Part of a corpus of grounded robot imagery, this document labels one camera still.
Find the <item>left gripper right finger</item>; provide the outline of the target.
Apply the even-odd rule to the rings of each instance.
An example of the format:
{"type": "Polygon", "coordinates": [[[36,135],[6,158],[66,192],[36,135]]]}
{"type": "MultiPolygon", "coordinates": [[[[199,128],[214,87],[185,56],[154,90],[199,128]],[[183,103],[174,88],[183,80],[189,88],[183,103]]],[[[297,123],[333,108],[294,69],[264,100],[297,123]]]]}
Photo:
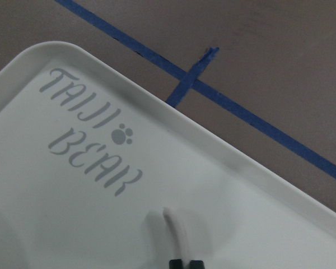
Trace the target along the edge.
{"type": "Polygon", "coordinates": [[[189,269],[204,269],[204,262],[202,260],[191,260],[189,269]]]}

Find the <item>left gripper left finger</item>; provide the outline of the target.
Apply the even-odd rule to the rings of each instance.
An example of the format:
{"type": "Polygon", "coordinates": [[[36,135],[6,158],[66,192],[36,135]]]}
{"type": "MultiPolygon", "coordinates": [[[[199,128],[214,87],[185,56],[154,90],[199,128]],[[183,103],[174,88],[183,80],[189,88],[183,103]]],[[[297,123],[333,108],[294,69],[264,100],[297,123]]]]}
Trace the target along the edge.
{"type": "Polygon", "coordinates": [[[181,259],[169,260],[169,269],[183,269],[183,261],[181,259]]]}

